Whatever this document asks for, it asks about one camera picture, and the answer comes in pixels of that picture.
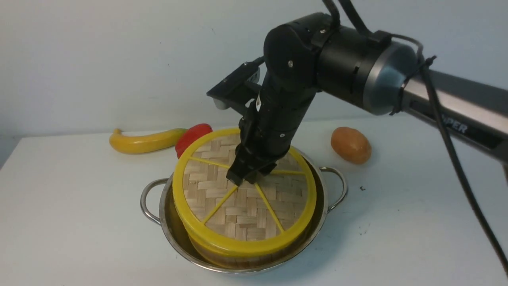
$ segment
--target brown potato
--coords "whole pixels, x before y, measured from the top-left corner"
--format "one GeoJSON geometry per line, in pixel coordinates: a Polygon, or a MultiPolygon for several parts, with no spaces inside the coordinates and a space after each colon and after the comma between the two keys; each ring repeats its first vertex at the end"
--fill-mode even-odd
{"type": "Polygon", "coordinates": [[[349,127],[335,129],[332,133],[331,145],[340,157],[353,164],[367,162],[372,154],[372,147],[365,135],[349,127]]]}

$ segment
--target white wall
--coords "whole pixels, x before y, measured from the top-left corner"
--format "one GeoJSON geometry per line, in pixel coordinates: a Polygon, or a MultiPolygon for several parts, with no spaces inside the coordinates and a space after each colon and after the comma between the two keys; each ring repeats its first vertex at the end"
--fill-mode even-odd
{"type": "MultiPolygon", "coordinates": [[[[371,29],[411,35],[434,68],[508,88],[506,0],[356,0],[371,29]]],[[[205,92],[320,0],[1,0],[0,134],[233,125],[205,92]]],[[[319,95],[306,119],[367,116],[319,95]]]]}

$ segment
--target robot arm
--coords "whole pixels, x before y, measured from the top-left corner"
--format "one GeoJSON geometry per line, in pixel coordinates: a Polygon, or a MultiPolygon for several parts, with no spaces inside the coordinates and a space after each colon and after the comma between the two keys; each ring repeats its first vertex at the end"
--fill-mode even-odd
{"type": "MultiPolygon", "coordinates": [[[[351,2],[340,2],[347,13],[344,5],[351,2]]],[[[404,111],[435,124],[425,85],[415,75],[414,49],[389,33],[371,33],[355,20],[354,9],[347,14],[356,29],[341,26],[338,13],[327,8],[332,16],[314,13],[270,31],[262,58],[241,65],[207,93],[217,107],[243,116],[241,144],[227,174],[236,185],[273,170],[320,91],[374,115],[404,111]],[[252,77],[263,62],[267,73],[258,85],[252,77]]],[[[508,91],[438,72],[431,76],[450,132],[508,164],[508,91]]]]}

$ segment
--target bamboo steamer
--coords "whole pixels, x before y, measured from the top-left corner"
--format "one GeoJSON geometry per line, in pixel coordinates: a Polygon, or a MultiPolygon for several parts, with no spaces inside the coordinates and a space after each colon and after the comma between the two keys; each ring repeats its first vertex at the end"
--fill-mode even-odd
{"type": "Polygon", "coordinates": [[[298,245],[316,205],[312,171],[293,148],[254,185],[226,179],[239,129],[209,133],[180,157],[173,176],[176,211],[208,261],[247,268],[276,260],[298,245]]]}

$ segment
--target toy banana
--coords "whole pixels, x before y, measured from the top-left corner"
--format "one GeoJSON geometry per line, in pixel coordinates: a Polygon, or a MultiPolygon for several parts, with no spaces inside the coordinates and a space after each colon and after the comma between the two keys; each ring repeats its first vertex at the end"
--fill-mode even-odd
{"type": "Polygon", "coordinates": [[[113,149],[121,153],[147,153],[176,145],[180,137],[182,137],[186,131],[187,129],[185,128],[175,128],[145,136],[125,136],[122,135],[122,131],[117,128],[109,137],[109,144],[113,149]]]}

